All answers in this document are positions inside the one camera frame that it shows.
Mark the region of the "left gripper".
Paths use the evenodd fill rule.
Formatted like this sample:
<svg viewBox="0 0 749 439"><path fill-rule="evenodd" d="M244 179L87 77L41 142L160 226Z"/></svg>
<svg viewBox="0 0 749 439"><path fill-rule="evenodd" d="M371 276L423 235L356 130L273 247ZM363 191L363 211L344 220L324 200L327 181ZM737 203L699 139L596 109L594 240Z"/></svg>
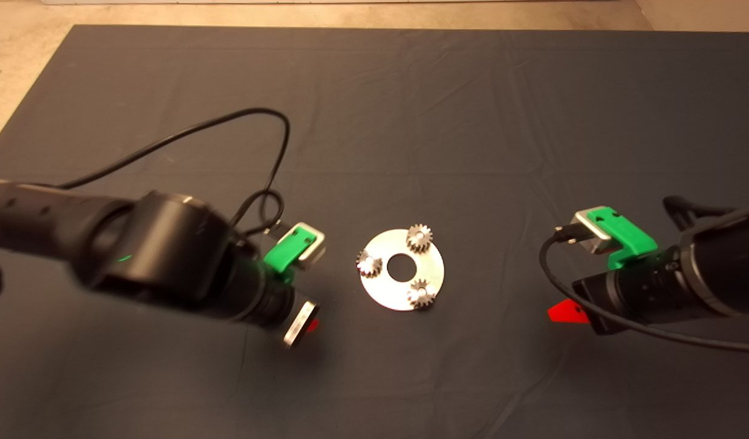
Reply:
<svg viewBox="0 0 749 439"><path fill-rule="evenodd" d="M271 337L284 348L295 348L305 334L313 333L319 327L318 313L321 307L304 294L294 291L288 298L271 327Z"/></svg>

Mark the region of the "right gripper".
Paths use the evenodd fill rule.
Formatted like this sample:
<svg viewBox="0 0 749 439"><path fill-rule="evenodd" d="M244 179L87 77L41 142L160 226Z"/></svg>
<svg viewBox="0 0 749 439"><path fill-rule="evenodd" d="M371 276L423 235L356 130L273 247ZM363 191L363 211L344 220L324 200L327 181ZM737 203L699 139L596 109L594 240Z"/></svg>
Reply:
<svg viewBox="0 0 749 439"><path fill-rule="evenodd" d="M613 271L598 273L572 282L572 290L586 302L594 304L616 316L625 316L616 275ZM548 319L553 323L591 324L599 336L608 336L628 330L626 327L600 316L597 312L585 311L577 302L567 298L547 309Z"/></svg>

